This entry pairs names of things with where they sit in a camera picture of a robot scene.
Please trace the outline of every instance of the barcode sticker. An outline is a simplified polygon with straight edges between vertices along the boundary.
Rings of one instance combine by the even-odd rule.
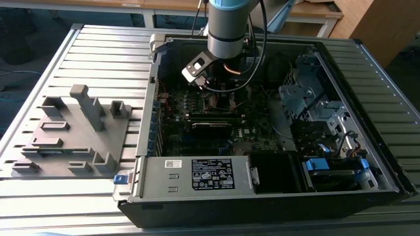
[[[183,161],[182,160],[166,160],[166,168],[182,168]]]
[[[140,7],[139,4],[122,4],[123,6]]]

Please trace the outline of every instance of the slotted metal surface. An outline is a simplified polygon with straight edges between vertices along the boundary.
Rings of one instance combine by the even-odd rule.
[[[36,108],[43,96],[66,96],[64,101],[75,103],[68,97],[70,88],[72,84],[87,84],[90,95],[98,96],[102,104],[110,104],[118,98],[134,107],[120,162],[122,169],[134,167],[151,66],[148,43],[154,33],[190,34],[190,31],[106,26],[84,26],[82,30],[71,31],[0,142],[0,147],[6,147],[0,149],[2,162],[8,163],[20,158],[20,147],[30,141],[38,120],[44,116]],[[420,185],[419,115],[364,48],[351,40],[279,35],[272,38],[318,40],[326,44],[392,153],[414,184]],[[375,207],[339,220],[151,231],[132,225],[118,209],[112,192],[111,179],[0,181],[0,229],[16,229],[20,234],[55,232],[108,235],[166,234],[170,231],[182,234],[227,230],[240,232],[307,227],[336,228],[339,234],[340,228],[346,227],[420,222],[420,196],[416,196],[394,206]]]

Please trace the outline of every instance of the sticker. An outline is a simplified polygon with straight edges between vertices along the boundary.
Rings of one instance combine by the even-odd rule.
[[[122,4],[123,6],[140,7],[139,4]]]
[[[183,161],[182,160],[166,160],[166,168],[182,168]]]
[[[235,189],[232,159],[192,160],[195,190]]]

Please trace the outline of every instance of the power supply label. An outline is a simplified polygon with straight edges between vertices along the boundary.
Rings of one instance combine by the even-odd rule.
[[[235,189],[232,159],[192,160],[195,190]]]

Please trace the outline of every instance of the white table leg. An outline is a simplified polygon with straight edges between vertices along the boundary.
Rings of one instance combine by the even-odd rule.
[[[155,25],[155,10],[154,9],[143,9],[143,17],[144,17],[144,26],[146,28],[154,29]]]
[[[318,33],[318,37],[328,38],[334,28],[336,26],[338,19],[328,18],[327,22],[323,24],[323,27]]]

